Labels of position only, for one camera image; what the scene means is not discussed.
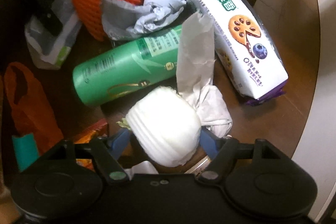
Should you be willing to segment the red plastic bag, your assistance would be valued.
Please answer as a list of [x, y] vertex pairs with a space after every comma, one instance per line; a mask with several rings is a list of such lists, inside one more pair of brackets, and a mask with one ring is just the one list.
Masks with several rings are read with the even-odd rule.
[[33, 134], [39, 154], [46, 153], [63, 134], [41, 83], [28, 67], [13, 62], [6, 69], [4, 84], [18, 135]]

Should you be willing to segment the orange snack wrapper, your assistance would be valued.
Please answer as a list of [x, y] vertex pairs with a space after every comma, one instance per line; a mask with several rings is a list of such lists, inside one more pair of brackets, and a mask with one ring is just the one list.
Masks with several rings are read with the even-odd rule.
[[[73, 136], [71, 140], [75, 144], [85, 144], [94, 137], [107, 137], [109, 133], [109, 125], [105, 118], [100, 119], [96, 123], [87, 127], [81, 133]], [[76, 159], [76, 163], [84, 168], [94, 171], [91, 159]]]

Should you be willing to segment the green cylindrical bottle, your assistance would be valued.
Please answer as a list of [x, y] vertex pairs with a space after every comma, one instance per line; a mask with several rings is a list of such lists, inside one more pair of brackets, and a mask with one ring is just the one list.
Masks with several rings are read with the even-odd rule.
[[81, 102], [100, 106], [174, 77], [181, 30], [155, 32], [76, 66], [72, 79]]

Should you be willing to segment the white blue snack bag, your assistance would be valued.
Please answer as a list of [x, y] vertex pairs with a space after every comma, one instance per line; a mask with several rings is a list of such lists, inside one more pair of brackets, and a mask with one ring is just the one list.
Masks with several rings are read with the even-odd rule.
[[25, 26], [27, 46], [39, 69], [58, 70], [68, 57], [81, 28], [72, 0], [54, 0], [42, 24], [36, 17]]

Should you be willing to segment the white crumpled paper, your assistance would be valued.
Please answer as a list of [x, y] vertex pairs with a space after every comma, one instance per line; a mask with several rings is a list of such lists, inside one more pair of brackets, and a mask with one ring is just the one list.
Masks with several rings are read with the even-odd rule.
[[223, 138], [232, 118], [223, 95], [214, 83], [214, 22], [206, 14], [193, 13], [182, 24], [177, 61], [177, 89], [196, 111], [201, 125]]

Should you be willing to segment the grey plastic bag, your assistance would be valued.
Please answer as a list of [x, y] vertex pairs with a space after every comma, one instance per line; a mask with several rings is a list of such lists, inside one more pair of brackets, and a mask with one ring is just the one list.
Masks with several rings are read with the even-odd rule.
[[111, 40], [135, 40], [173, 23], [185, 5], [186, 0], [144, 0], [139, 6], [124, 0], [101, 0], [102, 27]]

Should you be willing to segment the white cookie package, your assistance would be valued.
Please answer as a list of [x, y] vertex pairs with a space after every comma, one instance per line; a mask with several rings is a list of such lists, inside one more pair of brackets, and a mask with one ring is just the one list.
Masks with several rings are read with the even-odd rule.
[[186, 0], [213, 19], [215, 52], [238, 93], [249, 105], [284, 94], [288, 80], [278, 50], [247, 0]]

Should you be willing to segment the teal small object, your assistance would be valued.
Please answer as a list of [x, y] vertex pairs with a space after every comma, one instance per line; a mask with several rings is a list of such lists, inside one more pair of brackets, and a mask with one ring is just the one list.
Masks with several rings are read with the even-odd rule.
[[23, 172], [39, 158], [33, 133], [21, 137], [13, 136], [13, 147], [19, 172]]

